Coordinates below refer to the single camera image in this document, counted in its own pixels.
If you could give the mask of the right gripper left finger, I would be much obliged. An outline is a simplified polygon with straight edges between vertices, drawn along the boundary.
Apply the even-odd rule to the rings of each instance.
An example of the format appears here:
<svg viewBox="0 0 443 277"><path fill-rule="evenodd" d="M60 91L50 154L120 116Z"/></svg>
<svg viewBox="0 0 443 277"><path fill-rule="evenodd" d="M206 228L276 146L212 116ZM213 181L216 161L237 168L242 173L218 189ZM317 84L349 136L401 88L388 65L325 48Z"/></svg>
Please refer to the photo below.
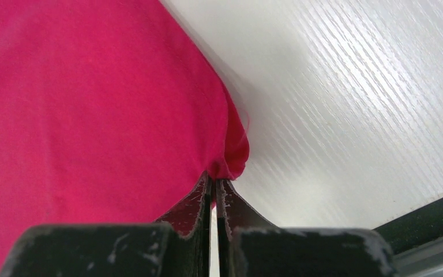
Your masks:
<svg viewBox="0 0 443 277"><path fill-rule="evenodd" d="M43 224L15 242L0 276L208 276L212 180L152 223Z"/></svg>

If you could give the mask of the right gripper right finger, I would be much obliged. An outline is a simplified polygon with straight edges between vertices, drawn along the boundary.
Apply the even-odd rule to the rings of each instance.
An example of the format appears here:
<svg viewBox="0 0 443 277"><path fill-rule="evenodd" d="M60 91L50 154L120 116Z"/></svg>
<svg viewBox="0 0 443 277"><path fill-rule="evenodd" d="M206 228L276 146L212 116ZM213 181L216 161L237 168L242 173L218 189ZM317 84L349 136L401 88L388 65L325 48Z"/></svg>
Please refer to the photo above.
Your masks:
<svg viewBox="0 0 443 277"><path fill-rule="evenodd" d="M215 189L221 276L397 276L391 247L375 231L277 227L229 180Z"/></svg>

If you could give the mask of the crimson red t shirt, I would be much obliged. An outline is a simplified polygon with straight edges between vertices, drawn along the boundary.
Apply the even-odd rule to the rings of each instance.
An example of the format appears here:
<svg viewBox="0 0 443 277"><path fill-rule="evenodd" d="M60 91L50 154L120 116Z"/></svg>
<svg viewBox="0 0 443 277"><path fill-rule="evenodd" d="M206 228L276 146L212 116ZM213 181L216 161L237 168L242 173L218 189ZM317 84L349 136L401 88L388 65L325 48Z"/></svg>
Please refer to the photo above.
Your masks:
<svg viewBox="0 0 443 277"><path fill-rule="evenodd" d="M249 142L160 1L0 1L0 267L43 223L150 222Z"/></svg>

